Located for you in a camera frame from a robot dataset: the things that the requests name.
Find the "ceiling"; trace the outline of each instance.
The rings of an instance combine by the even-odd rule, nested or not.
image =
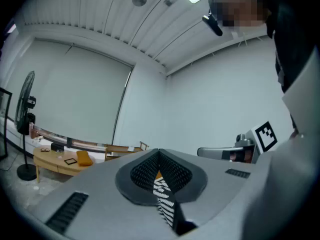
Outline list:
[[[84,28],[110,36],[145,53],[171,73],[232,41],[231,33],[216,36],[202,16],[208,0],[27,0],[24,24],[55,24]]]

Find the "black cable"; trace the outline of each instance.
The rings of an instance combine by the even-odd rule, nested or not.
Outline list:
[[[20,148],[20,145],[21,145],[21,137],[22,137],[22,134],[20,135],[19,148]],[[4,171],[4,172],[9,171],[11,169],[12,165],[14,164],[16,158],[18,157],[19,153],[20,153],[20,151],[18,150],[18,152],[16,153],[15,158],[13,159],[9,169],[6,169],[6,170],[5,169],[0,169],[0,171]]]

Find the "fan pole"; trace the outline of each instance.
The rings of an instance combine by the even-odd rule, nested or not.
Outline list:
[[[27,121],[28,109],[24,111],[23,115],[23,126],[26,125]],[[24,164],[20,165],[16,170],[18,177],[23,181],[32,181],[37,178],[36,167],[33,164],[28,164],[27,162],[27,153],[26,153],[26,134],[23,129],[23,156],[24,156]]]

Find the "person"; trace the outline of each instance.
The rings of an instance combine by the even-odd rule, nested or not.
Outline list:
[[[315,0],[209,0],[209,15],[202,19],[218,35],[222,29],[244,32],[266,23],[276,46],[275,69],[285,93],[307,62],[317,42]],[[294,132],[298,134],[292,119]]]

